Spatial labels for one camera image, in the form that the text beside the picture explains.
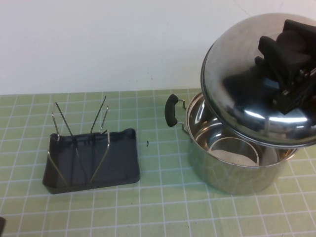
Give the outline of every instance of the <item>white wall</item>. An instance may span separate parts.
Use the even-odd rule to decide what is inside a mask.
[[[199,87],[231,25],[314,0],[0,0],[0,94]]]

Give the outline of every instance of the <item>stainless steel pot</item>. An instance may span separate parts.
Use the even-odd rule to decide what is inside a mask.
[[[168,126],[182,124],[190,136],[190,163],[197,175],[230,194],[249,194],[267,188],[279,176],[296,149],[277,149],[241,139],[226,128],[197,94],[186,108],[185,123],[175,117],[179,100],[171,95],[165,105]]]

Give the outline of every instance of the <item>stainless steel lid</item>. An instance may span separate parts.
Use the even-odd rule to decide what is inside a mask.
[[[316,26],[311,19],[280,13],[237,23],[208,51],[201,87],[208,107],[239,136],[265,146],[295,148],[316,144],[316,110],[276,109],[274,96],[280,85],[255,64],[257,56],[266,58],[258,49],[261,36],[276,40],[287,19]]]

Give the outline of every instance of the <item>white grid line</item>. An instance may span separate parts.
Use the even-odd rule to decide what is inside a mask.
[[[104,97],[105,97],[105,95],[104,95],[104,93],[102,92],[102,93],[101,93],[100,104],[103,102]],[[101,111],[101,113],[100,113],[100,115],[99,115],[99,121],[100,121],[100,127],[99,127],[99,129],[101,129],[102,117],[103,117],[103,114],[102,114],[102,111]],[[94,207],[94,200],[95,200],[95,189],[93,189],[93,201],[92,201],[92,212],[91,212],[90,237],[92,237],[92,230],[93,230],[93,229],[92,229],[92,228],[93,228],[93,215],[94,215],[94,209],[95,209],[95,207]]]
[[[6,141],[21,141],[21,140],[38,140],[38,139],[41,139],[42,137],[32,137],[32,138],[21,138],[21,139],[6,139]],[[187,141],[187,139],[179,139],[179,142],[183,142],[183,141]],[[174,140],[165,140],[165,141],[158,141],[158,142],[152,142],[153,144],[156,144],[156,143],[170,143],[170,142],[174,142]],[[140,142],[139,143],[140,145],[146,145],[147,143],[146,142]]]
[[[133,109],[123,109],[125,111],[132,111],[132,110],[135,110],[136,108],[133,108]],[[138,108],[139,110],[141,109],[153,109],[152,107],[141,107],[141,108]],[[119,111],[118,109],[112,109],[111,112],[115,112],[115,111]],[[69,115],[82,115],[82,114],[85,114],[85,115],[88,115],[88,114],[94,114],[95,112],[94,111],[86,111],[86,112],[64,112],[64,114],[69,114]],[[0,119],[11,119],[11,118],[27,118],[27,117],[36,117],[36,116],[46,116],[46,114],[34,114],[34,115],[16,115],[16,116],[6,116],[6,117],[1,117],[0,116]],[[157,115],[157,118],[158,119],[163,119],[164,116],[159,116]],[[139,120],[148,120],[148,119],[154,119],[154,117],[146,117],[146,118],[139,118]],[[130,121],[130,120],[136,120],[135,118],[122,118],[122,119],[110,119],[109,121]],[[83,124],[86,124],[86,123],[92,123],[93,121],[83,121]],[[56,121],[56,123],[58,125],[61,125],[62,124],[62,121]],[[81,124],[81,122],[72,122],[72,121],[69,121],[68,124]],[[39,126],[42,126],[42,125],[28,125],[28,127],[39,127]]]
[[[0,155],[3,155],[3,154],[16,154],[17,152],[0,152]],[[19,152],[20,154],[22,153],[37,153],[37,151],[21,151]],[[180,155],[182,156],[185,156],[187,155],[188,153],[180,153]],[[167,155],[160,155],[161,157],[170,157],[170,156],[176,156],[178,155],[178,153],[170,153],[170,154],[167,154]],[[143,158],[155,158],[157,157],[158,155],[139,155],[139,158],[143,159]],[[296,162],[296,161],[309,161],[309,158],[308,159],[299,159],[299,160],[290,160],[289,162]],[[30,164],[17,164],[15,165],[14,167],[17,167],[17,166],[30,166]],[[6,165],[6,166],[0,166],[0,169],[1,168],[8,168],[8,167],[13,167],[13,165]],[[297,175],[297,177],[309,177],[309,176],[315,176],[316,174],[300,174],[300,175]],[[293,177],[293,175],[289,175],[289,176],[281,176],[279,177],[280,179],[282,178],[288,178],[288,177]]]
[[[292,170],[292,172],[293,172],[294,179],[295,179],[295,181],[296,181],[296,183],[297,183],[298,188],[300,189],[300,193],[301,193],[301,195],[302,195],[302,197],[303,197],[305,206],[306,206],[306,208],[307,208],[307,210],[308,210],[308,212],[309,212],[309,214],[310,214],[310,217],[311,217],[311,219],[312,219],[313,225],[314,225],[314,227],[315,227],[315,229],[316,229],[315,221],[314,221],[313,216],[312,216],[312,214],[311,214],[311,210],[310,210],[310,208],[309,208],[308,205],[307,205],[307,202],[306,202],[306,199],[305,199],[305,195],[304,195],[303,192],[302,192],[302,188],[301,188],[300,183],[298,182],[297,177],[296,177],[296,175],[295,175],[295,173],[294,173],[294,170],[293,170],[293,168],[292,168],[291,162],[289,162],[289,166],[290,166],[290,168],[291,168],[291,170]]]
[[[231,200],[232,200],[233,207],[234,207],[234,211],[235,211],[235,215],[236,215],[236,218],[237,218],[237,224],[238,224],[238,228],[239,228],[239,233],[240,233],[240,236],[242,236],[242,231],[241,231],[241,227],[240,227],[240,222],[239,222],[239,218],[238,218],[237,210],[236,210],[236,205],[235,205],[235,199],[234,199],[234,196],[233,196],[233,195],[231,195]]]
[[[33,101],[34,101],[34,96],[33,96],[33,98],[32,98],[32,103],[31,103],[31,107],[30,107],[30,110],[29,110],[29,114],[31,113],[31,110],[32,110]],[[26,124],[27,124],[28,118],[27,118],[27,120],[26,120],[24,129],[23,129],[22,137],[24,137],[24,134],[25,134],[25,130],[26,130],[26,127],[27,127]],[[17,160],[19,151],[20,151],[20,149],[21,149],[22,141],[23,141],[23,140],[21,139],[20,144],[19,144],[18,151],[17,151],[16,156],[15,156],[15,159],[14,159],[13,166],[14,166],[15,163],[16,163],[16,160]],[[7,195],[7,192],[8,192],[8,189],[9,189],[9,185],[10,185],[10,180],[12,179],[13,171],[14,171],[14,168],[12,168],[12,170],[11,170],[10,178],[9,178],[8,184],[7,184],[7,186],[6,186],[6,190],[5,190],[4,197],[6,197],[6,195]],[[2,211],[3,204],[4,204],[4,200],[3,200],[2,205],[1,205],[0,213],[1,213],[1,211]],[[20,218],[19,229],[20,229],[20,226],[21,226],[21,222],[22,222],[22,217]]]
[[[155,100],[155,92],[154,94],[154,111],[156,115],[156,100]],[[158,127],[157,127],[157,118],[155,119],[155,124],[156,124],[156,139],[158,139]],[[166,237],[166,224],[165,224],[165,214],[164,214],[164,201],[163,201],[163,189],[162,189],[162,174],[161,174],[161,163],[160,163],[160,152],[159,152],[159,143],[157,143],[157,153],[158,153],[158,165],[159,165],[159,178],[160,178],[160,192],[161,192],[161,202],[162,202],[162,217],[163,217],[163,231],[164,231],[164,236]]]
[[[282,210],[283,210],[283,212],[284,212],[284,215],[285,215],[285,218],[286,218],[287,224],[288,224],[288,226],[290,227],[290,230],[291,230],[292,236],[294,236],[294,233],[293,233],[293,230],[292,230],[292,227],[291,227],[290,221],[288,220],[288,216],[287,216],[287,213],[286,213],[285,208],[284,208],[284,204],[283,204],[282,198],[281,198],[281,196],[280,196],[280,192],[278,191],[278,188],[277,188],[277,184],[274,182],[274,183],[273,183],[273,185],[274,185],[274,186],[275,186],[275,188],[276,188],[276,192],[277,192],[278,197],[279,197],[279,200],[280,200],[280,202],[281,202]]]
[[[46,115],[46,118],[45,118],[45,121],[44,121],[44,124],[46,123],[46,119],[47,119],[47,116],[49,115],[49,109],[47,109],[47,115]],[[39,151],[38,151],[38,154],[37,154],[37,157],[35,159],[35,165],[36,165],[36,162],[37,162],[37,159],[38,159],[38,156],[39,156]],[[43,221],[43,225],[41,227],[41,236],[43,236],[43,231],[44,231],[44,228],[45,228],[45,222],[46,222],[46,217],[47,217],[47,211],[48,211],[48,204],[49,204],[49,200],[50,200],[50,195],[48,195],[47,197],[47,202],[46,202],[46,206],[45,206],[45,215],[44,215],[44,221]]]
[[[172,157],[176,154],[172,154],[172,155],[160,155],[161,157]],[[140,157],[140,159],[151,159],[151,158],[157,158],[158,155],[153,155],[153,156],[143,156]],[[4,166],[0,166],[0,170],[1,169],[8,169],[8,168],[14,168],[14,167],[33,167],[33,166],[44,166],[45,163],[37,163],[37,164],[16,164],[16,165],[4,165]],[[161,169],[161,171],[178,171],[181,168],[166,168],[166,169]],[[189,169],[193,169],[192,167],[183,167],[183,170],[189,170]],[[147,169],[147,170],[141,170],[141,172],[158,172],[159,169]],[[280,176],[279,179],[287,179],[287,178],[292,178],[293,175],[286,175],[286,176]],[[297,174],[296,177],[316,177],[316,173],[315,174]],[[19,179],[19,180],[11,180],[11,182],[17,182],[17,181],[25,181],[25,179]],[[3,180],[0,181],[0,183],[5,183],[8,182],[8,180]]]
[[[16,104],[17,99],[18,99],[18,97],[15,96],[15,102],[14,102],[14,105],[13,105],[13,109],[14,109],[14,106],[15,106],[15,104]],[[9,119],[8,122],[7,122],[6,129],[5,129],[5,131],[4,131],[3,137],[5,137],[5,135],[6,135],[6,131],[7,131],[7,128],[8,128],[8,126],[9,126],[9,124],[10,124],[10,119]],[[0,150],[1,150],[2,145],[3,145],[3,141],[4,141],[4,140],[1,140]],[[9,188],[9,182],[8,182],[7,185],[6,185],[6,190],[5,190],[5,193],[4,193],[4,197],[6,197],[8,188]],[[3,208],[3,204],[4,204],[4,200],[3,200],[2,204],[1,204],[1,207],[0,207],[0,213],[1,213],[2,208]]]
[[[189,89],[187,89],[187,93],[188,93],[189,100],[191,100],[190,99],[190,94],[189,94]],[[213,223],[213,227],[214,227],[214,233],[215,233],[215,237],[217,237],[217,231],[216,231],[216,226],[215,226],[215,221],[214,221],[213,209],[212,209],[211,199],[209,197],[209,189],[208,189],[208,184],[207,183],[205,183],[205,187],[206,187],[206,192],[207,192],[207,199],[208,199],[208,205],[209,205],[209,209],[210,209],[210,213],[211,213],[212,223]]]
[[[215,199],[199,199],[199,200],[188,200],[187,203],[197,203],[197,202],[206,202],[206,201],[213,201]],[[158,202],[158,203],[146,203],[146,204],[141,204],[140,206],[153,206],[153,205],[163,205],[163,204],[185,204],[185,201],[169,201],[169,202]],[[118,208],[129,208],[129,207],[135,207],[135,205],[122,205],[122,206],[117,206]],[[116,206],[109,206],[109,207],[95,207],[94,210],[109,210],[109,209],[115,209]],[[50,214],[50,213],[68,213],[68,212],[78,212],[78,211],[91,211],[92,208],[82,208],[82,209],[71,209],[69,210],[57,210],[57,211],[42,211],[42,212],[27,212],[27,214]],[[309,214],[309,211],[291,211],[291,212],[287,212],[287,214]],[[20,216],[21,213],[14,213],[14,214],[2,214],[3,217],[6,216]],[[255,214],[255,215],[242,215],[242,216],[228,216],[228,217],[213,217],[210,218],[217,220],[217,219],[232,219],[232,218],[250,218],[250,217],[267,217],[267,216],[283,216],[284,212],[279,212],[279,213],[272,213],[272,214]]]
[[[310,155],[308,154],[308,152],[306,151],[306,148],[304,148],[304,152],[306,153],[308,159],[310,160],[311,166],[312,166],[314,172],[316,173],[315,166],[314,166],[314,164],[312,163],[311,157],[310,157]]]
[[[222,219],[236,219],[236,217],[231,217],[231,218],[215,218],[216,220],[222,220]],[[202,221],[210,221],[210,218],[204,218],[204,219],[192,219],[191,222],[202,222]],[[166,221],[167,224],[175,224],[175,223],[183,223],[183,221]],[[141,223],[141,224],[129,224],[129,225],[118,225],[118,227],[130,227],[130,226],[146,226],[146,225],[159,225],[163,224],[163,222],[152,222],[152,223]],[[103,227],[93,227],[93,230],[97,229],[107,229],[107,228],[114,228],[115,226],[103,226]],[[77,228],[77,229],[68,229],[69,231],[84,231],[84,230],[90,230],[90,227],[86,228]],[[49,231],[44,231],[44,233],[55,233],[55,232],[64,232],[65,230],[49,230]],[[32,232],[21,232],[21,234],[40,234],[41,231],[32,231]],[[294,232],[294,234],[313,234],[315,231],[302,231],[302,232]],[[271,237],[279,237],[282,234],[269,234],[268,236]],[[9,234],[4,234],[4,236],[12,236],[16,235],[16,233],[9,233]],[[248,236],[248,237],[266,237],[266,235],[256,235],[256,236]]]
[[[268,230],[267,230],[267,227],[266,227],[265,220],[263,219],[261,207],[260,207],[260,204],[259,204],[259,201],[258,201],[258,196],[257,196],[257,194],[254,194],[254,196],[255,196],[256,203],[257,203],[257,206],[258,206],[258,209],[259,209],[259,214],[261,216],[261,221],[262,221],[262,224],[263,224],[263,228],[265,229],[265,233],[266,233],[266,236],[267,236],[268,235]]]
[[[34,98],[35,98],[35,96],[33,95],[33,97],[32,97],[32,103],[31,103],[31,106],[30,106],[30,108],[29,108],[29,116],[27,117],[26,122],[25,122],[25,128],[24,128],[24,130],[23,130],[22,138],[24,138],[24,135],[25,135],[25,130],[26,130],[26,128],[27,128],[26,124],[28,123],[28,120],[29,120],[29,117],[30,117],[30,114],[31,114],[31,110],[32,110],[33,103],[34,103]],[[21,139],[21,142],[20,142],[20,146],[19,146],[18,151],[19,151],[20,148],[21,148],[21,144],[22,144],[22,139]],[[31,179],[32,176],[33,176],[34,170],[35,170],[35,167],[33,166],[32,174],[31,174],[31,176],[30,176],[30,179]],[[18,233],[17,233],[18,236],[19,236],[19,233],[20,233],[20,230],[21,230],[21,226],[22,226],[24,208],[25,208],[26,200],[28,199],[28,195],[29,195],[29,191],[30,191],[30,186],[31,186],[31,181],[29,181],[28,189],[27,189],[27,192],[26,192],[26,197],[25,197],[25,200],[24,200],[24,203],[23,203],[22,215],[21,215],[20,224],[19,224],[19,229],[18,229]]]
[[[156,95],[156,97],[165,97],[167,95]],[[132,97],[122,97],[121,99],[134,99],[135,96],[132,96]],[[152,98],[152,96],[140,96],[140,98]],[[107,100],[119,100],[119,98],[109,98]],[[66,103],[69,103],[69,104],[77,104],[77,103],[83,103],[83,102],[99,102],[99,100],[76,100],[76,101],[69,101],[69,102],[58,102],[58,104],[66,104]],[[49,103],[34,103],[34,105],[49,105]],[[9,108],[9,107],[12,107],[12,105],[0,105],[0,108]]]
[[[178,142],[178,130],[177,130],[176,127],[173,127],[173,129],[175,130],[175,133],[176,133],[176,140],[177,140],[177,147],[178,147],[178,156],[179,156],[179,163],[180,163],[180,169],[181,169],[181,178],[182,178],[183,192],[184,192],[184,201],[185,201],[186,212],[187,212],[187,222],[188,222],[188,227],[189,227],[189,231],[190,231],[190,237],[192,237],[190,218],[189,218],[189,210],[188,210],[188,202],[187,202],[187,194],[186,194],[186,189],[185,189],[185,185],[184,185],[184,177],[183,177],[183,169],[182,169],[182,162],[181,162],[181,155],[180,155],[180,147],[179,147],[179,142]]]
[[[118,118],[120,118],[120,92],[118,93]],[[118,130],[120,131],[120,123],[118,121]],[[115,202],[115,234],[114,236],[117,236],[118,233],[118,195],[119,195],[119,188],[116,186],[116,202]]]
[[[162,187],[179,187],[179,186],[187,186],[187,185],[199,185],[199,184],[205,184],[204,182],[193,182],[193,183],[185,183],[185,184],[164,184]],[[151,189],[151,188],[160,188],[160,185],[153,185],[153,186],[141,186],[140,189]],[[133,190],[138,189],[138,187],[133,188],[119,188],[119,190]],[[113,189],[106,189],[106,191],[115,191],[116,187]],[[106,192],[105,190],[96,190],[96,192]],[[297,195],[300,194],[300,192],[297,193],[284,193],[284,194],[263,194],[263,195],[257,195],[257,197],[282,197],[282,196],[290,196],[290,195]],[[316,191],[309,191],[304,192],[304,194],[316,194]],[[50,194],[37,194],[37,195],[28,195],[28,197],[46,197]],[[26,196],[10,196],[10,197],[0,197],[0,199],[5,200],[8,198],[25,198]],[[231,199],[231,196],[227,197],[212,197],[211,200],[219,200],[219,199]]]
[[[66,119],[66,111],[67,111],[67,107],[68,107],[68,103],[66,104],[66,108],[65,108],[65,112],[64,112],[64,117]],[[64,129],[64,123],[62,124],[62,127],[61,127],[61,131],[60,131],[60,134],[63,133],[63,129]],[[70,201],[69,201],[69,208],[68,208],[68,217],[67,217],[67,225],[66,225],[66,237],[68,235],[68,228],[69,228],[69,220],[70,220],[70,211],[71,211],[71,202],[72,202],[72,199],[73,199],[73,193],[71,192],[70,194]]]
[[[138,133],[138,92],[136,91],[136,132]],[[137,144],[137,152],[139,152],[139,143]],[[142,211],[141,211],[141,205],[140,205],[140,182],[138,182],[138,213],[139,213],[139,223],[142,223]],[[142,237],[142,227],[139,225],[139,236]]]
[[[86,96],[87,96],[87,93],[84,94],[84,106],[83,106],[83,111],[85,109],[85,102],[86,102]],[[95,189],[93,189],[93,196],[92,196],[92,211],[91,211],[91,223],[90,223],[90,236],[92,237],[92,227],[93,227],[93,214],[94,214],[94,198],[95,198]]]
[[[140,107],[138,109],[152,109],[153,107]],[[135,110],[136,108],[130,108],[130,109],[125,109],[124,110]],[[64,113],[68,113],[68,114],[82,114],[82,113],[85,113],[85,114],[92,114],[92,113],[95,113],[95,111],[67,111],[65,110]],[[45,116],[46,114],[33,114],[33,115],[30,115],[30,116]],[[28,115],[12,115],[12,116],[1,116],[0,115],[0,118],[2,119],[6,119],[6,118],[19,118],[19,117],[28,117]],[[139,119],[153,119],[153,117],[150,117],[150,118],[139,118]]]

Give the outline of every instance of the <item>black object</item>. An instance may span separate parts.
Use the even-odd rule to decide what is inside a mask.
[[[283,114],[313,103],[316,95],[316,27],[286,20],[277,40],[262,36],[255,58],[263,76],[277,81],[272,104]]]
[[[105,132],[60,136],[59,141],[51,134],[42,181],[48,191],[59,194],[138,182],[136,131],[129,128],[109,137],[108,146]]]
[[[2,236],[6,220],[3,217],[0,217],[0,237]]]
[[[169,127],[173,127],[178,123],[178,120],[175,116],[175,105],[178,103],[178,101],[179,98],[176,95],[172,94],[169,96],[164,107],[164,117]]]

